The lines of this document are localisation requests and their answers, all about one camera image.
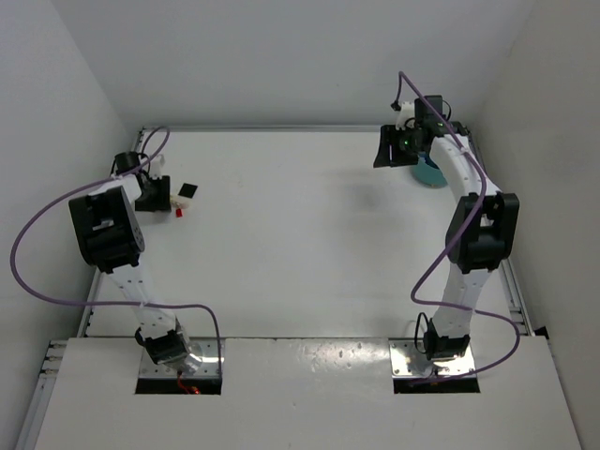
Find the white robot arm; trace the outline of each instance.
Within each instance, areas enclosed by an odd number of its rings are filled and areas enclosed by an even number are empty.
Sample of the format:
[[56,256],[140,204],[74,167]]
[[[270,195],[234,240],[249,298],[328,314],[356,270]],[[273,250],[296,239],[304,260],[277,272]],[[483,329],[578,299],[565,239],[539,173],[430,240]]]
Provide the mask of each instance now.
[[[427,100],[442,114],[441,96]],[[457,234],[474,208],[482,191],[482,180],[465,153],[471,150],[468,132],[458,122],[451,124],[462,143],[458,148],[445,126],[438,123],[428,108],[417,99],[409,111],[414,112],[412,128],[383,126],[379,153],[374,167],[413,165],[419,158],[440,169],[452,189],[457,210],[446,234],[446,245]],[[518,198],[503,193],[486,176],[485,199],[481,210],[448,254],[450,274],[442,302],[471,310],[440,306],[427,323],[424,346],[427,359],[447,360],[462,356],[470,342],[473,310],[491,272],[512,250],[518,216]]]
[[[128,152],[117,156],[117,173],[139,165],[138,155]],[[133,307],[140,324],[135,334],[138,343],[155,364],[186,371],[189,340],[175,314],[168,309],[144,307],[161,303],[161,299],[143,263],[145,244],[132,204],[143,197],[144,190],[147,193],[154,189],[151,196],[146,195],[142,208],[168,209],[168,195],[165,197],[163,191],[166,186],[168,194],[169,179],[143,177],[130,174],[115,178],[88,195],[71,200],[69,209],[85,261],[107,274],[126,299],[138,305]]]

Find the metal mounting plate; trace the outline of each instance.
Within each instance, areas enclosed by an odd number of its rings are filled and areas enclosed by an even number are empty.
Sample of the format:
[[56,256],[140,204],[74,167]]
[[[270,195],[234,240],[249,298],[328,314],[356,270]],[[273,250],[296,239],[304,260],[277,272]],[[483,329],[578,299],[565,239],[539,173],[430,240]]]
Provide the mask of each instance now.
[[[191,339],[191,350],[193,357],[198,361],[198,370],[194,374],[185,374],[185,380],[218,380],[218,352],[216,339]],[[221,340],[221,365],[225,361],[225,343]],[[172,368],[164,365],[156,365],[150,359],[147,352],[142,353],[140,380],[175,380],[177,373]]]
[[[424,354],[414,348],[412,339],[390,339],[390,359],[394,380],[423,379],[427,377],[448,377],[475,370],[471,346],[461,358],[452,361],[428,361]],[[464,379],[477,378],[468,375]]]

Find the white platform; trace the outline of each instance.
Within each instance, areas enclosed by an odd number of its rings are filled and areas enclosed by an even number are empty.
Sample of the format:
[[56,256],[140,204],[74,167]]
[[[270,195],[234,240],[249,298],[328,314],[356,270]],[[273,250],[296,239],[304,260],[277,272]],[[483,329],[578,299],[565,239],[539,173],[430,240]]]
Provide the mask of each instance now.
[[[412,334],[423,309],[409,291],[455,203],[408,169],[373,170],[378,142],[377,132],[174,132],[164,172],[174,191],[199,186],[193,209],[139,215],[165,299],[210,305],[227,337],[328,339],[228,338],[220,397],[137,396],[133,313],[97,308],[93,338],[67,345],[36,449],[579,449],[539,337],[482,374],[480,394],[394,395],[380,337]],[[422,297],[442,298],[447,271]],[[102,280],[96,298],[119,295]],[[507,295],[495,273],[479,307],[508,315]],[[202,312],[179,318],[192,336],[213,336]],[[474,317],[475,364],[513,339],[505,323]]]
[[[157,147],[157,135],[148,151]],[[417,313],[409,292],[443,248],[456,204],[408,168],[372,169],[379,132],[177,131],[164,155],[172,191],[198,186],[193,208],[138,214],[155,284],[171,303],[213,308],[227,337],[405,337]],[[421,291],[440,300],[444,262]],[[97,299],[122,298],[108,279]],[[508,315],[498,273],[480,308]],[[192,336],[210,318],[186,311]],[[87,335],[130,337],[126,307],[97,308]],[[509,334],[473,319],[472,333]]]
[[[499,344],[480,337],[475,359]],[[72,339],[36,449],[579,449],[542,337],[480,394],[394,395],[384,339],[228,339],[220,397],[134,395],[141,355],[133,339]]]

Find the cable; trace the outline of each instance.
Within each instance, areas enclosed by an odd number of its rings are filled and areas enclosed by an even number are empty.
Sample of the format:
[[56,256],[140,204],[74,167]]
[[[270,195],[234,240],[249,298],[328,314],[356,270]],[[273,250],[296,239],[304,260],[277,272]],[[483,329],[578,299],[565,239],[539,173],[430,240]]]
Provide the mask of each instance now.
[[427,328],[429,328],[428,315],[425,312],[419,312],[419,315],[416,318],[416,327],[414,328],[414,348],[421,354],[427,354],[427,352],[421,352],[419,350],[419,346],[418,346],[418,342],[417,342],[417,339],[419,337],[419,328],[421,327],[421,317],[425,317],[425,324],[427,325]]
[[394,111],[396,111],[397,113],[399,113],[400,111],[402,111],[402,108],[400,107],[400,104],[398,103],[400,101],[400,94],[402,94],[402,73],[403,72],[399,72],[398,75],[397,75],[397,93],[396,93],[396,98],[394,98],[394,101],[390,105],[390,107]]
[[450,117],[452,117],[452,107],[450,106],[450,103],[448,103],[446,100],[442,100],[446,106],[448,107],[448,115],[446,115],[446,120],[448,122],[450,122]]
[[[135,167],[133,169],[131,169],[130,171],[124,172],[122,173],[120,176],[126,176],[126,175],[130,175],[132,173],[137,173],[139,171],[141,171],[143,169],[144,166],[150,164],[152,162],[152,160],[154,158],[157,157],[157,155],[162,151],[162,149],[165,147],[165,145],[167,144],[167,141],[169,140],[169,137],[171,136],[171,131],[169,130],[168,127],[157,127],[154,128],[150,134],[148,134],[148,136],[146,137],[143,146],[142,146],[142,153],[145,152],[146,146],[148,145],[148,143],[150,142],[150,140],[152,139],[152,137],[160,130],[164,129],[165,130],[165,138],[163,139],[163,141],[160,143],[160,145],[158,146],[158,149],[156,152],[154,152],[152,155],[150,155],[150,157],[148,157],[146,159],[145,162],[143,162],[142,164],[140,164],[138,167]],[[17,283],[30,295],[33,295],[34,297],[38,298],[39,300],[43,300],[44,302],[47,303],[52,303],[53,305],[60,305],[63,307],[139,307],[141,304],[138,302],[129,302],[129,301],[109,301],[109,302],[78,302],[78,301],[73,301],[73,300],[63,300],[60,298],[53,298],[53,297],[49,297],[48,295],[45,295],[41,292],[36,291],[35,289],[33,289],[31,286],[29,286],[25,280],[21,277],[21,274],[19,273],[19,269],[17,269],[17,250],[19,249],[19,245],[21,244],[21,241],[23,240],[25,234],[29,231],[29,229],[34,225],[34,223],[36,223],[39,218],[41,218],[46,212],[48,212],[49,209],[51,209],[53,206],[56,206],[57,204],[59,204],[60,202],[62,202],[63,200],[68,199],[69,197],[72,197],[75,194],[78,194],[80,192],[83,192],[87,189],[91,189],[91,188],[95,188],[96,186],[100,186],[103,185],[104,183],[107,183],[109,181],[112,181],[113,178],[109,177],[109,178],[105,178],[103,180],[98,180],[95,181],[94,183],[89,183],[85,186],[81,186],[81,187],[77,187],[76,189],[73,189],[69,192],[67,192],[66,194],[61,195],[60,197],[52,200],[50,203],[48,203],[46,206],[44,206],[43,208],[41,208],[39,211],[37,211],[37,213],[34,214],[33,217],[31,217],[29,219],[29,221],[27,223],[25,223],[25,225],[22,227],[22,230],[19,232],[19,234],[17,234],[17,237],[15,239],[15,242],[12,244],[12,249],[10,250],[10,272],[12,273],[12,276],[15,278],[15,280],[17,281]],[[213,312],[213,310],[206,306],[206,305],[201,305],[199,303],[192,303],[189,305],[163,305],[160,303],[146,303],[144,305],[145,308],[162,308],[162,309],[191,309],[191,308],[197,308],[197,309],[203,309],[206,312],[208,312],[208,314],[210,314],[210,317],[213,320],[213,324],[215,326],[215,335],[217,337],[217,353],[218,353],[218,373],[219,376],[223,376],[223,370],[222,370],[222,354],[221,354],[221,337],[220,337],[220,333],[218,331],[218,322],[217,322],[217,316],[215,315],[215,313]]]
[[[444,119],[442,117],[442,115],[439,114],[435,110],[435,108],[433,108],[433,106],[431,105],[431,103],[428,102],[428,100],[425,98],[425,96],[423,94],[421,94],[421,92],[417,89],[417,87],[414,85],[414,83],[406,76],[406,74],[403,71],[400,71],[398,73],[398,78],[400,79],[400,83],[401,83],[402,79],[404,79],[404,81],[411,87],[411,89],[421,99],[421,101],[423,101],[423,103],[438,118],[438,120],[440,120],[440,122],[442,124],[444,124],[444,126],[448,130],[448,133],[450,134],[450,136],[452,137],[452,139],[454,140],[454,142],[457,143],[458,148],[464,149],[464,146],[462,145],[462,142],[458,138],[456,132],[452,129],[452,127],[450,127],[450,124],[448,124],[447,120]],[[433,271],[438,267],[438,265],[440,265],[440,263],[443,261],[443,259],[446,256],[448,256],[448,253],[450,253],[450,251],[452,250],[452,248],[457,244],[457,242],[460,239],[460,237],[462,237],[462,235],[465,233],[465,231],[467,230],[467,228],[469,227],[469,225],[473,221],[474,217],[477,215],[478,211],[481,209],[481,206],[483,205],[484,199],[486,197],[486,191],[488,189],[488,182],[486,181],[486,174],[484,173],[484,170],[481,168],[481,166],[479,165],[479,163],[475,160],[475,158],[470,153],[466,153],[465,152],[465,153],[463,153],[463,155],[471,163],[471,165],[477,171],[477,174],[481,178],[481,193],[479,194],[479,197],[477,197],[477,201],[475,202],[475,205],[474,205],[471,213],[467,216],[467,218],[462,223],[462,225],[460,225],[460,228],[458,228],[457,233],[452,237],[452,239],[450,240],[450,242],[448,242],[448,244],[446,245],[446,247],[442,251],[442,253],[440,253],[440,255],[431,264],[431,266],[425,271],[425,274],[423,274],[423,276],[421,276],[419,278],[419,280],[416,282],[416,284],[412,288],[412,291],[411,291],[411,300],[414,303],[416,303],[417,305],[423,305],[423,306],[428,306],[428,307],[447,307],[447,308],[461,309],[463,311],[473,311],[476,314],[480,314],[482,316],[487,316],[487,317],[491,317],[493,319],[498,319],[499,321],[504,321],[504,322],[510,324],[513,327],[513,329],[515,330],[515,335],[516,335],[515,345],[513,345],[513,348],[505,356],[503,356],[502,358],[494,361],[493,363],[488,364],[487,366],[483,366],[483,367],[480,367],[480,368],[478,368],[476,370],[472,370],[470,372],[462,373],[460,375],[453,375],[451,377],[442,377],[442,378],[435,378],[435,379],[417,380],[413,384],[448,382],[448,381],[451,381],[451,380],[457,380],[457,379],[460,379],[460,378],[463,378],[463,377],[467,377],[467,376],[475,375],[477,373],[484,372],[486,370],[490,370],[491,368],[495,368],[496,366],[499,366],[504,361],[506,361],[508,358],[510,358],[513,354],[515,354],[515,352],[518,349],[518,345],[520,344],[520,341],[521,341],[521,336],[520,336],[520,333],[518,331],[517,324],[514,323],[513,321],[511,321],[510,319],[508,319],[508,318],[506,318],[504,316],[501,316],[500,314],[496,314],[494,312],[482,311],[480,309],[471,309],[470,307],[464,307],[462,305],[455,305],[455,304],[452,304],[452,303],[430,302],[430,301],[427,301],[427,300],[418,299],[416,297],[416,294],[419,291],[419,289],[421,288],[421,286],[423,286],[423,284],[425,283],[425,281],[431,276],[431,274],[433,273]]]

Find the teal bowl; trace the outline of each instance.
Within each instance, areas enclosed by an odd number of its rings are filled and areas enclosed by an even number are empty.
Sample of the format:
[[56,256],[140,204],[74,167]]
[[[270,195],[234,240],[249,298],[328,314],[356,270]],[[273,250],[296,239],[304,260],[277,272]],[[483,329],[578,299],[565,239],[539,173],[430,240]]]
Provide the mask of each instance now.
[[420,156],[419,162],[411,166],[411,173],[418,182],[431,188],[443,188],[448,184],[438,166],[425,156]]

